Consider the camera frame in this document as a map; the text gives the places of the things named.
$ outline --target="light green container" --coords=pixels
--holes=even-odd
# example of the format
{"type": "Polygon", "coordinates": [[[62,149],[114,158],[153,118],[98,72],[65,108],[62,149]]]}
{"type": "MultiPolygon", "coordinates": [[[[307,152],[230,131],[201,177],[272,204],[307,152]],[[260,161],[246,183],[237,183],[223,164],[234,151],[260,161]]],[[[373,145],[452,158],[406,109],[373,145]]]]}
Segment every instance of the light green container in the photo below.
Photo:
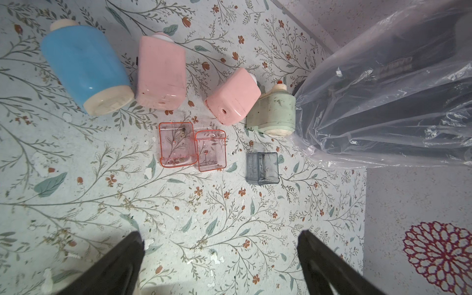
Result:
{"type": "Polygon", "coordinates": [[[295,97],[288,93],[287,85],[277,84],[261,95],[247,114],[246,128],[272,137],[295,131],[295,97]]]}

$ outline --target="floral patterned floor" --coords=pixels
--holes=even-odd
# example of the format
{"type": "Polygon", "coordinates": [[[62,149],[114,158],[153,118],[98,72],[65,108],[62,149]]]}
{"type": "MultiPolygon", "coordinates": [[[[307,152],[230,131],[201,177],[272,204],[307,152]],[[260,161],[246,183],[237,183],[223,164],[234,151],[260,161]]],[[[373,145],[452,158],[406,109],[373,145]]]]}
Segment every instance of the floral patterned floor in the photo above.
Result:
{"type": "Polygon", "coordinates": [[[0,13],[0,293],[56,290],[133,230],[148,248],[144,294],[306,294],[304,228],[362,272],[365,170],[316,167],[285,140],[221,126],[202,102],[238,67],[293,89],[327,57],[273,3],[16,0],[0,13]],[[167,33],[187,49],[188,101],[85,115],[39,49],[60,18],[104,32],[133,85],[140,36],[167,33]],[[228,166],[156,164],[156,127],[169,121],[225,130],[228,166]],[[245,182],[253,151],[279,153],[278,185],[245,182]]]}

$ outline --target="clear plastic box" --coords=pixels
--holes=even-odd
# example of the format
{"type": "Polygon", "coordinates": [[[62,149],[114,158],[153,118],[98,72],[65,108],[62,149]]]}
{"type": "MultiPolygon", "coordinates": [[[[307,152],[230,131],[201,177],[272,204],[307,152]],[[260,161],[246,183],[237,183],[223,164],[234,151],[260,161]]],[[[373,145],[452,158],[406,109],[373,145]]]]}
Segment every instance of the clear plastic box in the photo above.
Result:
{"type": "Polygon", "coordinates": [[[202,130],[195,134],[198,170],[201,172],[226,167],[226,133],[223,130],[202,130]]]}
{"type": "Polygon", "coordinates": [[[246,182],[251,185],[277,184],[278,156],[276,152],[246,154],[246,182]]]}
{"type": "Polygon", "coordinates": [[[165,168],[193,165],[198,161],[191,122],[160,123],[160,164],[165,168]]]}

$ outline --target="gray floor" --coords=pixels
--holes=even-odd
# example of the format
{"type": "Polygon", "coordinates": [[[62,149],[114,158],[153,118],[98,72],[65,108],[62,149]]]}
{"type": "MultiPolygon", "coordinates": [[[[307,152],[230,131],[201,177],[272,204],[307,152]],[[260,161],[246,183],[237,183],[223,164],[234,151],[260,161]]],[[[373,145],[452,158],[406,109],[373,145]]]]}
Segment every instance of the gray floor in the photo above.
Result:
{"type": "Polygon", "coordinates": [[[387,294],[446,294],[416,272],[403,251],[421,222],[472,232],[472,169],[367,169],[364,276],[387,294]]]}

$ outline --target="blue plastic bottle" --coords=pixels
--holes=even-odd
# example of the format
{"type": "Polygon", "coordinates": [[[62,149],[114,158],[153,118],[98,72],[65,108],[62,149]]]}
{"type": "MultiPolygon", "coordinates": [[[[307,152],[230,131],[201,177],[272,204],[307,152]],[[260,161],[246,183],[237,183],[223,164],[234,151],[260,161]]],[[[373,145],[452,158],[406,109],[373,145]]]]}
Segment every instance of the blue plastic bottle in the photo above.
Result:
{"type": "Polygon", "coordinates": [[[88,114],[113,112],[134,98],[125,68],[96,28],[58,20],[43,39],[41,51],[64,88],[88,114]]]}

